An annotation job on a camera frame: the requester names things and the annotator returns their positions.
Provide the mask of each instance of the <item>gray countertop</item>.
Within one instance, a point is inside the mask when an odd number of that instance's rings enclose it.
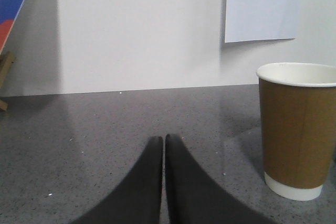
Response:
[[[70,223],[115,188],[148,137],[167,133],[179,134],[220,186],[275,222],[336,223],[335,163],[312,201],[282,198],[265,185],[257,85],[4,100],[0,223]]]

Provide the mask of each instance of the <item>wooden easel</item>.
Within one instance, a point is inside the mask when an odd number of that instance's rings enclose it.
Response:
[[[4,55],[0,55],[0,88],[6,79],[8,71],[15,61],[15,56],[12,52],[7,52]],[[0,110],[6,111],[8,104],[2,100],[0,100]]]

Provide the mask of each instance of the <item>paper cup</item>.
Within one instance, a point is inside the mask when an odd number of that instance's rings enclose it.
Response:
[[[265,182],[277,194],[321,194],[336,145],[336,68],[271,63],[257,70]]]

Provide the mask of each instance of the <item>paper sheet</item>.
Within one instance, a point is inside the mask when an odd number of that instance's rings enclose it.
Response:
[[[225,42],[295,38],[300,0],[226,0]]]

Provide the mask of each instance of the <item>white wall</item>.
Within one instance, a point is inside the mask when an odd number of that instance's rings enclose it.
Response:
[[[223,0],[27,0],[2,96],[257,83],[268,62],[336,65],[336,1],[302,0],[294,40],[223,45]]]

